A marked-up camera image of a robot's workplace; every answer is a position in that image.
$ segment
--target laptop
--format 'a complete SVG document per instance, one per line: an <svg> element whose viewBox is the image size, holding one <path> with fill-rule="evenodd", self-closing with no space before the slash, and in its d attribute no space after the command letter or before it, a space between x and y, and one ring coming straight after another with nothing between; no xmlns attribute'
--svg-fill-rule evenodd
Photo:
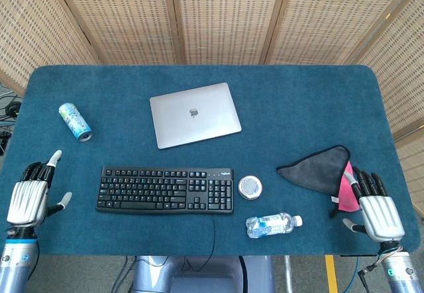
<svg viewBox="0 0 424 293"><path fill-rule="evenodd" d="M241 131L227 83L150 98L158 148Z"/></svg>

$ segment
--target keyboard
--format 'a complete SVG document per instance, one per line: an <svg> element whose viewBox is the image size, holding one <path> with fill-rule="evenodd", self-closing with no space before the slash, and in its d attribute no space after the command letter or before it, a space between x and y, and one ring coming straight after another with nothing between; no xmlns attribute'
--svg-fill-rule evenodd
<svg viewBox="0 0 424 293"><path fill-rule="evenodd" d="M232 213L230 168L104 166L98 211L129 214Z"/></svg>

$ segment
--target perforated panel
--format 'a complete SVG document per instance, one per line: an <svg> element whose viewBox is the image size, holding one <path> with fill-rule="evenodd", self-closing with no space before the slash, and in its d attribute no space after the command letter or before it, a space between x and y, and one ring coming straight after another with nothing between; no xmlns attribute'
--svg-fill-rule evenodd
<svg viewBox="0 0 424 293"><path fill-rule="evenodd" d="M411 0L360 60L378 77L393 132L424 117L424 0Z"/></svg>
<svg viewBox="0 0 424 293"><path fill-rule="evenodd" d="M58 0L0 0L0 18L0 72L21 89L39 66L96 63Z"/></svg>
<svg viewBox="0 0 424 293"><path fill-rule="evenodd" d="M397 150L412 202L424 213L424 137Z"/></svg>
<svg viewBox="0 0 424 293"><path fill-rule="evenodd" d="M176 62L166 0L67 0L108 64Z"/></svg>
<svg viewBox="0 0 424 293"><path fill-rule="evenodd" d="M343 64L391 0L289 0L266 63Z"/></svg>
<svg viewBox="0 0 424 293"><path fill-rule="evenodd" d="M180 0L190 64L257 64L276 0Z"/></svg>

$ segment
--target water bottle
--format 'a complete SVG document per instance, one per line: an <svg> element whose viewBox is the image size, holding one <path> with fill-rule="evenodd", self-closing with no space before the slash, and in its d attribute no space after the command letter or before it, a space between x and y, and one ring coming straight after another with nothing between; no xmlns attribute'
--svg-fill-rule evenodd
<svg viewBox="0 0 424 293"><path fill-rule="evenodd" d="M292 217L285 212L266 217L251 217L246 220L247 235L255 239L278 233L290 233L294 227L301 225L302 218L299 215Z"/></svg>

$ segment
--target table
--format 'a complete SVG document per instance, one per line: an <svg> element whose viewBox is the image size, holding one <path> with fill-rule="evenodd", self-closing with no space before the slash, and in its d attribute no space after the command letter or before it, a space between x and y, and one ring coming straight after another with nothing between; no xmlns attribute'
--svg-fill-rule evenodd
<svg viewBox="0 0 424 293"><path fill-rule="evenodd" d="M227 82L242 131L158 150L149 98ZM58 113L74 103L93 129L78 142ZM354 165L380 174L405 227L403 246L419 244L416 218L378 83L365 66L45 66L31 76L1 173L3 229L14 183L25 167L63 151L50 204L74 196L38 229L43 254L72 255L364 255L378 246L334 219L330 197L284 180L276 167L335 144ZM95 210L104 165L234 168L235 182L259 177L254 201L235 194L232 215L119 215ZM287 235L249 239L255 215L300 215Z"/></svg>

